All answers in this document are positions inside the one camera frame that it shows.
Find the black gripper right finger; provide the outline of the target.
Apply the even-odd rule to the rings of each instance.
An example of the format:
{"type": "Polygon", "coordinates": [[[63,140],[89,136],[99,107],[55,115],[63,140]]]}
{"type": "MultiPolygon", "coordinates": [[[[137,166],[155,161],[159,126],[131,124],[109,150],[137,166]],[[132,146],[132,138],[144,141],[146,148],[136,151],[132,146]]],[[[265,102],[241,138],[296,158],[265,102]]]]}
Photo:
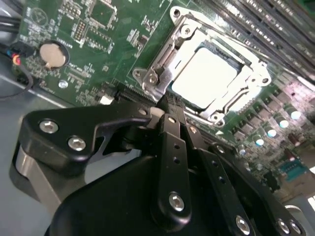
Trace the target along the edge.
{"type": "Polygon", "coordinates": [[[267,186],[259,183],[235,157],[235,149],[187,121],[183,101],[176,113],[188,151],[210,189],[215,226],[221,236],[305,236],[303,225],[267,186]]]}

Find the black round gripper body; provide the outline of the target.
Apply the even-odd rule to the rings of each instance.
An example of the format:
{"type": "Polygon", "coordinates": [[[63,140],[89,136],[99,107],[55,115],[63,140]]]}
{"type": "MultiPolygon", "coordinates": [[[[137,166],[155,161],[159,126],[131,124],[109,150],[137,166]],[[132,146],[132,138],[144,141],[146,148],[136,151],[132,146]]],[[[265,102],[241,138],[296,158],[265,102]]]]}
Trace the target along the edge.
{"type": "MultiPolygon", "coordinates": [[[[138,157],[68,196],[55,212],[48,236],[167,236],[152,218],[155,157],[138,157]]],[[[191,220],[179,236],[229,236],[207,179],[189,171],[191,220]]]]}

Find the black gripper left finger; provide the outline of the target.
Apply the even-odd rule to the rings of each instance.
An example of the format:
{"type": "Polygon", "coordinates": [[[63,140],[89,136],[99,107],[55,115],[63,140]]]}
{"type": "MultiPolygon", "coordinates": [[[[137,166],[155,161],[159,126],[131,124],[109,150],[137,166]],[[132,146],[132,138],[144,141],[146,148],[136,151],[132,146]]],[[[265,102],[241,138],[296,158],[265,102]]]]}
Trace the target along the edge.
{"type": "Polygon", "coordinates": [[[182,130],[176,98],[168,95],[156,107],[122,101],[33,111],[22,120],[13,163],[26,193],[54,216],[75,191],[138,157],[155,157],[152,218],[176,233],[192,215],[182,130]]]}

